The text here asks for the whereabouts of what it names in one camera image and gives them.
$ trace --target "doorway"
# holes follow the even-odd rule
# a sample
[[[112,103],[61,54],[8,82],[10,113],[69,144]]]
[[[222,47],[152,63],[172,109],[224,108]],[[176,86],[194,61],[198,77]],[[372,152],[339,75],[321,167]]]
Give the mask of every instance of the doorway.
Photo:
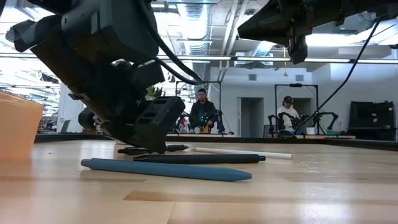
[[[311,115],[312,108],[311,108],[311,98],[293,98],[293,107],[297,111],[298,115]],[[306,133],[306,128],[312,125],[312,120],[309,120],[307,123],[303,124],[300,128],[300,131]]]
[[[239,135],[242,138],[262,138],[264,128],[264,99],[238,98]]]

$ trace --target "white shirt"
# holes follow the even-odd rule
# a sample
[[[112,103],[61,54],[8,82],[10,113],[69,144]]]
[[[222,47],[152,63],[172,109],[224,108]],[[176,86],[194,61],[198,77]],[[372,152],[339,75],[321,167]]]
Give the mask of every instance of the white shirt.
[[[291,106],[289,109],[284,106],[281,106],[280,108],[278,108],[277,116],[279,117],[278,114],[280,114],[282,112],[290,114],[296,118],[300,117],[299,114],[297,113],[297,111],[293,108],[293,106]],[[290,118],[288,116],[284,115],[283,119],[284,119],[284,126],[285,126],[286,130],[294,131],[294,129],[292,127],[292,121],[290,120]]]

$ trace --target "man in black jacket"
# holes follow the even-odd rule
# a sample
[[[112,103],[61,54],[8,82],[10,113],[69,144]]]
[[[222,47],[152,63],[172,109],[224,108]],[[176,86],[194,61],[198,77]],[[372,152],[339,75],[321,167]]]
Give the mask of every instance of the man in black jacket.
[[[192,105],[191,113],[189,116],[189,122],[193,128],[197,126],[203,126],[200,123],[200,118],[204,116],[206,113],[212,114],[207,121],[207,126],[209,128],[214,127],[214,123],[217,122],[217,115],[214,113],[216,111],[216,107],[214,104],[207,100],[206,90],[201,88],[198,91],[198,101]]]

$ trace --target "black cap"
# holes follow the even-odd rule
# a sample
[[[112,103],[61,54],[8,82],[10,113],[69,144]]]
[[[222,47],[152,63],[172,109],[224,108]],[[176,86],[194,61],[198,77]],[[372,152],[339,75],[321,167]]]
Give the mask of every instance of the black cap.
[[[206,90],[204,88],[201,88],[201,89],[198,90],[198,93],[200,93],[200,92],[206,93]]]
[[[285,96],[284,102],[286,103],[293,103],[293,98],[291,96]]]

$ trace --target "man in white shirt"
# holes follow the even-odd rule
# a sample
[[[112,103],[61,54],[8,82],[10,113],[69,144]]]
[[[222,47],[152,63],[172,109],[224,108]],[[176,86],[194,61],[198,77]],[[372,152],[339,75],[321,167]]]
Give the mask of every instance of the man in white shirt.
[[[294,116],[295,118],[299,118],[299,114],[297,113],[297,111],[293,108],[293,98],[291,96],[285,96],[284,101],[282,102],[282,106],[280,108],[278,108],[277,111],[277,116],[279,117],[278,114],[285,112],[287,114],[290,114],[292,116]],[[283,116],[283,120],[284,120],[284,126],[285,129],[288,131],[295,131],[292,127],[292,121],[290,120],[290,118],[286,115]]]

